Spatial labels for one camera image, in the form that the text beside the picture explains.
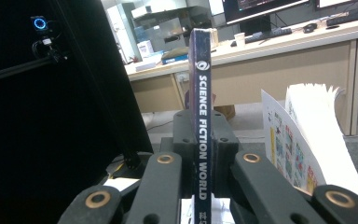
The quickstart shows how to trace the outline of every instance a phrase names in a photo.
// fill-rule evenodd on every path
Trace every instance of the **desk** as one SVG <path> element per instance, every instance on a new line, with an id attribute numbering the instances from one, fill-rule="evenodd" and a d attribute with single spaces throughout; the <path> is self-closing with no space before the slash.
<path id="1" fill-rule="evenodd" d="M 291 84 L 325 83 L 345 90 L 337 98 L 337 119 L 346 135 L 356 133 L 358 21 L 328 30 L 323 21 L 313 33 L 297 30 L 259 43 L 242 49 L 222 45 L 212 54 L 214 105 L 260 102 L 261 89 L 284 100 Z M 134 72 L 131 66 L 126 69 L 142 112 L 184 108 L 183 91 L 174 74 L 186 72 L 188 61 L 142 72 Z"/>

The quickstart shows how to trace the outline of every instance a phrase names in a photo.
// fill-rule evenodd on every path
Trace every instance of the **book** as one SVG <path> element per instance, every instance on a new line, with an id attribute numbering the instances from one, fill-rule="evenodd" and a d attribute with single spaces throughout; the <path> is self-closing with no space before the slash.
<path id="1" fill-rule="evenodd" d="M 196 176 L 194 184 L 194 223 L 212 219 L 212 83 L 210 31 L 193 29 L 188 49 L 189 108 L 196 136 Z"/>
<path id="2" fill-rule="evenodd" d="M 285 108 L 262 91 L 266 155 L 294 186 L 309 193 L 336 185 L 358 194 L 358 174 L 337 123 L 337 89 L 288 87 Z"/>

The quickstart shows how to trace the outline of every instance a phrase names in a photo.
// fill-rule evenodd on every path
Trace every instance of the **floor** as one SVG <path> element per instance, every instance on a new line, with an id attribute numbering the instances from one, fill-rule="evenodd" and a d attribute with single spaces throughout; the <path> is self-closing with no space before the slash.
<path id="1" fill-rule="evenodd" d="M 251 147 L 264 147 L 262 105 L 235 105 L 236 116 L 228 121 L 240 142 Z M 159 151 L 161 137 L 172 136 L 172 118 L 177 111 L 143 114 L 153 149 Z M 358 171 L 358 122 L 357 135 L 345 136 L 348 151 Z"/>

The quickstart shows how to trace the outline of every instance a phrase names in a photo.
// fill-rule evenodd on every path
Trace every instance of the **black cable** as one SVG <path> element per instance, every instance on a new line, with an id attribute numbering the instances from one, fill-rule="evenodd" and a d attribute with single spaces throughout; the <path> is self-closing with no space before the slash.
<path id="1" fill-rule="evenodd" d="M 49 24 L 50 22 L 58 23 L 58 24 L 60 25 L 60 30 L 61 30 L 61 24 L 60 24 L 59 21 L 48 21 L 48 24 Z M 56 37 L 52 37 L 52 39 L 58 39 L 58 38 L 61 36 L 61 34 L 62 34 L 62 32 L 60 32 Z"/>
<path id="2" fill-rule="evenodd" d="M 284 20 L 282 20 L 281 17 L 278 16 L 277 13 L 275 13 L 275 16 L 278 17 L 278 19 L 279 19 L 281 22 L 283 22 L 284 26 L 287 26 L 286 22 L 284 22 Z"/>
<path id="3" fill-rule="evenodd" d="M 36 59 L 40 59 L 40 54 L 37 51 L 37 45 L 39 44 L 40 44 L 40 40 L 37 40 L 32 44 L 32 53 L 36 57 Z"/>
<path id="4" fill-rule="evenodd" d="M 267 20 L 267 19 L 265 19 L 264 17 L 262 17 L 261 18 L 263 21 L 268 21 L 271 25 L 273 25 L 273 26 L 275 26 L 276 28 L 278 28 L 278 26 L 275 24 L 275 23 L 273 23 L 271 20 Z"/>
<path id="5" fill-rule="evenodd" d="M 157 126 L 154 126 L 154 127 L 151 127 L 151 128 L 149 128 L 149 129 L 146 129 L 146 130 L 149 131 L 149 130 L 152 130 L 152 129 L 154 129 L 154 128 L 158 128 L 158 127 L 164 126 L 164 125 L 166 125 L 166 124 L 169 124 L 169 123 L 171 123 L 171 122 L 173 122 L 173 120 L 168 121 L 168 122 L 163 123 L 163 124 L 160 124 L 160 125 L 157 125 Z"/>
<path id="6" fill-rule="evenodd" d="M 356 3 L 356 2 L 354 2 L 354 3 L 350 4 L 349 6 L 347 6 L 344 10 L 342 10 L 341 13 L 339 13 L 339 14 L 336 15 L 335 17 L 326 18 L 326 19 L 320 20 L 320 21 L 327 21 L 327 20 L 329 20 L 329 19 L 334 19 L 334 18 L 336 18 L 336 17 L 341 16 L 342 14 L 346 13 L 346 12 L 348 11 L 348 8 L 352 7 L 355 3 Z"/>

